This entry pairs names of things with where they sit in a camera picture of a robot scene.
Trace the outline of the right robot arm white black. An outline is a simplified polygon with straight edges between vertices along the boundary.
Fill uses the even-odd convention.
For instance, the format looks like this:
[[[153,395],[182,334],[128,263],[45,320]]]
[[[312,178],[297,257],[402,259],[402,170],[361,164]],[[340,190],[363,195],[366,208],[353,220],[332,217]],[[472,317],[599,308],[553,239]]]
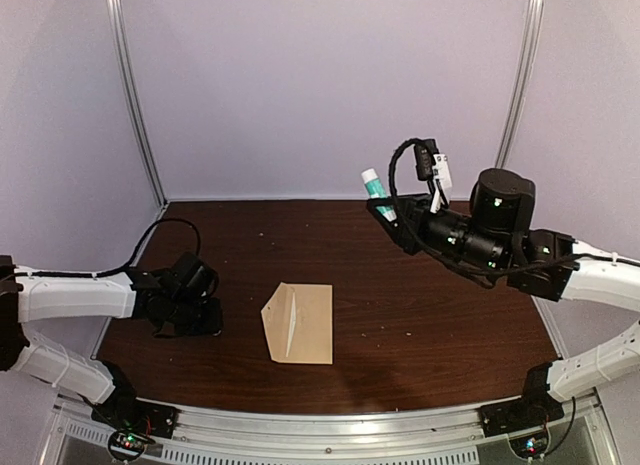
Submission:
[[[421,173],[425,195],[395,196],[368,187],[367,209],[405,253],[423,252],[448,270],[491,289],[507,286],[549,301],[585,300],[639,308],[639,263],[570,235],[530,227],[532,181],[483,171],[467,215],[452,210],[436,174]]]

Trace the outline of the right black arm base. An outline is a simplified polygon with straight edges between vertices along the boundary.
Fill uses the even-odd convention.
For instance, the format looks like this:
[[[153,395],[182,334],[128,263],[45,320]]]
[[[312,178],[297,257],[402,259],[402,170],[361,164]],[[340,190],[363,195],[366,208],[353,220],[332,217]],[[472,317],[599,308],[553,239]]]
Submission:
[[[480,407],[485,437],[535,428],[564,417],[562,403],[550,394],[548,372],[551,365],[547,362],[528,371],[519,398]]]

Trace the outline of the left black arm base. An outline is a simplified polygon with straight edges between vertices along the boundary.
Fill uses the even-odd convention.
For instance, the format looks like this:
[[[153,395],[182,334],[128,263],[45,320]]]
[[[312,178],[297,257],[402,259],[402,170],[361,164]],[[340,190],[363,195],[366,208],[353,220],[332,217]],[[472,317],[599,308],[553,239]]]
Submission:
[[[103,403],[86,401],[92,408],[92,419],[117,430],[171,439],[178,410],[173,406],[140,400],[134,386],[117,365],[108,361],[103,365],[111,373],[115,389]]]

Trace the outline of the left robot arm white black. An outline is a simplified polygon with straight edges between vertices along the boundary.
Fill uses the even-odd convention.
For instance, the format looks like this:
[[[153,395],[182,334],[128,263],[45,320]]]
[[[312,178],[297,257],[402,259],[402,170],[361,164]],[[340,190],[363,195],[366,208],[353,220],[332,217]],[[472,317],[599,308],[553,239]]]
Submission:
[[[215,336],[223,312],[215,297],[216,271],[191,252],[168,268],[153,271],[129,265],[102,272],[44,271],[1,259],[1,369],[23,372],[70,390],[123,429],[137,427],[144,409],[117,366],[91,360],[38,333],[30,322],[53,318],[144,319],[161,336]]]

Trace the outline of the brown kraft envelope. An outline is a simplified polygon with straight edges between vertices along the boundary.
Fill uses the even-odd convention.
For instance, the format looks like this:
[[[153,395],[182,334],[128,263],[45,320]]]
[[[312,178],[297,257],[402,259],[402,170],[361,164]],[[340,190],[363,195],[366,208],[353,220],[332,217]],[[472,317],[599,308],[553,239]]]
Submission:
[[[297,324],[285,357],[291,289],[296,292]],[[280,364],[333,364],[333,287],[281,282],[261,310],[270,358]]]

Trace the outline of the small green glue stick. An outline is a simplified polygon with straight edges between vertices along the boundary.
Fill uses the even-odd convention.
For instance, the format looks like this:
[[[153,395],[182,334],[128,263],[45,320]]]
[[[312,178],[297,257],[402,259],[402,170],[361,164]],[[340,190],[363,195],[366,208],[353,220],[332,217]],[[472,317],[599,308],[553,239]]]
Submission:
[[[387,197],[386,190],[382,185],[377,172],[373,168],[362,171],[361,178],[370,199],[384,199]],[[376,206],[375,210],[388,222],[393,222],[397,218],[396,213],[391,206],[380,205]]]

